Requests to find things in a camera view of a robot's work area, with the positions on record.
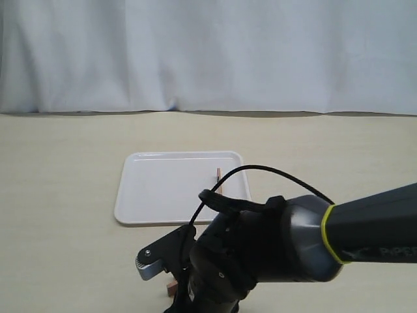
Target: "black cable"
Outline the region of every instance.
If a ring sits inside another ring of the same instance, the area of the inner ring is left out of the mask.
[[[244,171],[244,170],[261,170],[261,171],[269,171],[271,173],[275,173],[277,175],[283,176],[287,179],[289,179],[290,181],[293,181],[294,183],[304,187],[305,189],[307,189],[308,191],[310,191],[311,193],[315,194],[317,197],[322,198],[324,201],[328,202],[329,204],[334,204],[334,202],[329,199],[328,197],[326,197],[324,194],[322,194],[321,192],[319,192],[316,188],[313,188],[312,186],[310,186],[309,184],[303,182],[302,180],[288,174],[285,173],[284,171],[281,170],[277,170],[276,168],[271,168],[270,166],[264,166],[264,165],[243,165],[243,166],[239,166],[233,170],[231,170],[229,173],[227,173],[226,175],[224,175],[215,185],[214,187],[211,189],[211,191],[216,191],[226,180],[228,180],[228,178],[230,178],[230,176],[240,172],[240,171]],[[180,264],[181,267],[184,269],[184,264],[183,264],[183,260],[182,260],[182,254],[184,253],[184,244],[185,244],[185,240],[190,232],[190,228],[193,227],[195,220],[197,219],[198,215],[200,214],[201,210],[204,208],[204,203],[201,202],[201,204],[199,205],[199,207],[197,208],[197,210],[195,210],[195,213],[193,214],[191,220],[188,223],[188,227],[186,228],[184,237],[182,238],[181,244],[180,244],[180,253],[179,253],[179,258],[180,258]]]

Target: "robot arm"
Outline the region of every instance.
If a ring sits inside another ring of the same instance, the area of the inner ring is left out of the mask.
[[[165,313],[236,313],[260,282],[328,282],[352,261],[417,263],[417,183],[342,205],[214,190],[199,195],[219,213],[197,240],[184,225],[137,255],[144,280],[165,271],[179,283]]]

